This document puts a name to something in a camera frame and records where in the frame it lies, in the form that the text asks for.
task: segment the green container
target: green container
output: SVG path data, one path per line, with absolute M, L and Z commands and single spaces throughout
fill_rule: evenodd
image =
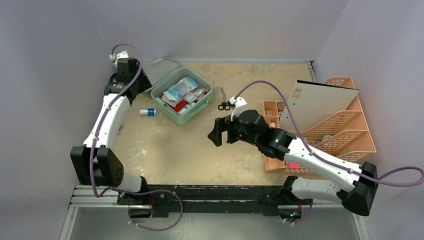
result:
M 214 87 L 210 82 L 201 77 L 199 74 L 190 70 L 187 67 L 180 67 L 180 63 L 174 60 L 160 58 L 154 61 L 151 65 L 145 68 L 145 73 L 149 80 L 156 82 L 150 92 L 153 98 L 154 104 L 161 112 L 163 112 L 169 119 L 178 125 L 183 125 L 192 119 L 196 114 L 208 106 L 208 103 L 214 96 Z M 209 92 L 202 97 L 190 110 L 183 114 L 175 112 L 168 104 L 158 101 L 156 98 L 160 98 L 163 92 L 168 90 L 170 87 L 178 83 L 181 79 L 190 77 L 197 82 L 197 84 L 209 90 Z

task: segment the table surface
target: table surface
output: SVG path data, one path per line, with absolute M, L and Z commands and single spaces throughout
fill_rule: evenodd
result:
M 311 81 L 306 64 L 186 63 L 214 87 L 208 107 L 184 125 L 177 125 L 158 111 L 156 116 L 140 116 L 140 108 L 154 108 L 150 93 L 139 94 L 123 120 L 114 153 L 126 172 L 144 176 L 149 184 L 186 185 L 281 185 L 288 174 L 264 173 L 265 158 L 245 142 L 216 147 L 208 138 L 214 120 L 231 114 L 218 110 L 222 101 L 256 80 L 275 84 L 290 93 L 296 80 Z M 263 114 L 263 101 L 280 101 L 270 86 L 258 83 L 242 95 L 249 109 Z

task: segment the open lid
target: open lid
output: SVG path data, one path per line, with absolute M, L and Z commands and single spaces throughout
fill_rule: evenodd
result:
M 153 87 L 157 87 L 165 79 L 175 73 L 179 68 L 180 63 L 178 61 L 161 57 L 145 66 L 144 73 L 150 81 L 150 84 Z

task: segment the table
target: table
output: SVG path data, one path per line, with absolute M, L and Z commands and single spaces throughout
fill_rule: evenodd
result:
M 230 98 L 248 83 L 266 80 L 283 94 L 291 93 L 296 80 L 311 81 L 308 66 L 247 63 L 185 63 L 182 66 L 212 83 L 212 101 L 189 122 L 177 125 L 160 111 L 156 116 L 140 116 L 140 108 L 155 105 L 150 93 L 139 94 L 123 120 L 114 147 L 125 171 L 144 176 L 148 184 L 282 185 L 288 175 L 264 173 L 264 155 L 256 147 L 241 141 L 226 144 L 225 134 L 223 145 L 215 147 L 207 135 L 214 127 L 215 118 L 231 114 L 218 110 L 222 101 L 219 87 L 223 87 Z M 251 86 L 241 96 L 249 109 L 261 114 L 263 101 L 280 101 L 275 90 L 263 83 Z

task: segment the orange basket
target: orange basket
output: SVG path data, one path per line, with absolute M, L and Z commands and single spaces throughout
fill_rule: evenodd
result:
M 325 84 L 344 88 L 355 88 L 350 77 L 332 77 Z M 271 126 L 280 127 L 280 115 L 285 104 L 277 101 L 264 101 L 263 111 L 265 121 Z M 368 129 L 361 102 L 356 96 L 344 111 L 339 111 L 309 130 L 302 131 L 309 145 L 339 159 L 356 163 L 375 154 L 376 147 Z M 265 157 L 266 173 L 313 174 L 314 172 L 302 166 L 289 166 L 286 161 Z

